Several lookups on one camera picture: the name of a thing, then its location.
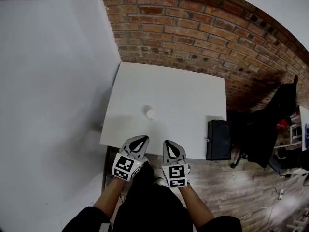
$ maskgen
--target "wooden floor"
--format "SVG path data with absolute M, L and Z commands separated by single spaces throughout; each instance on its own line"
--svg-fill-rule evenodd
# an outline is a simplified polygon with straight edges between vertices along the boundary
M 232 151 L 232 160 L 237 157 L 237 150 Z M 109 156 L 106 184 L 111 181 L 112 163 L 116 149 Z M 147 154 L 150 165 L 160 169 L 162 156 Z M 295 175 L 290 178 L 279 176 L 270 167 L 261 168 L 256 163 L 245 159 L 235 168 L 230 168 L 232 161 L 206 161 L 189 159 L 191 166 L 189 180 L 195 192 L 217 216 L 234 216 L 241 218 L 244 232 L 290 232 L 285 225 L 289 219 L 309 203 L 309 187 L 303 186 L 305 176 Z M 122 193 L 126 198 L 131 183 L 128 183 Z M 282 200 L 277 200 L 278 192 L 285 190 Z M 172 191 L 183 199 L 177 188 Z M 119 199 L 117 209 L 122 201 Z

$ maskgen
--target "red brick wall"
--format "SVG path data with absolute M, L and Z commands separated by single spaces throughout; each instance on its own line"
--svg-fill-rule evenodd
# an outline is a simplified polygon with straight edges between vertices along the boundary
M 309 53 L 279 22 L 244 0 L 104 0 L 124 62 L 225 79 L 228 109 L 264 108 L 298 75 L 309 106 Z

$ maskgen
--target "white wall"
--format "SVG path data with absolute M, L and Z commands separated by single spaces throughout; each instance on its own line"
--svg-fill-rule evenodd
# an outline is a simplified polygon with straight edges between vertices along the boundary
M 284 25 L 309 50 L 309 0 L 246 0 Z
M 0 227 L 56 232 L 100 195 L 120 58 L 102 0 L 0 1 Z

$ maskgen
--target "desk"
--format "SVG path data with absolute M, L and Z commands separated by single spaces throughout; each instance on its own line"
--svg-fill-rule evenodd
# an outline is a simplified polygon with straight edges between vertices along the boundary
M 152 108 L 155 119 L 145 113 Z M 163 142 L 181 145 L 188 158 L 206 159 L 207 122 L 226 120 L 223 78 L 169 67 L 121 63 L 100 143 L 121 148 L 148 135 L 146 153 L 162 155 Z

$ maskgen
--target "forearm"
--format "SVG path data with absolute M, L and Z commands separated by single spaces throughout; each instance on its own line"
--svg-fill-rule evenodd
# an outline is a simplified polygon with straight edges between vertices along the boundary
M 205 223 L 214 219 L 210 209 L 208 209 L 208 207 L 203 203 L 190 184 L 186 187 L 179 188 L 179 191 L 184 199 L 190 218 L 196 229 L 199 229 Z
M 102 210 L 106 216 L 111 219 L 115 211 L 118 198 L 121 194 L 122 189 L 125 186 L 126 181 L 120 178 L 114 178 L 111 183 L 103 191 L 99 199 L 93 205 L 93 207 Z

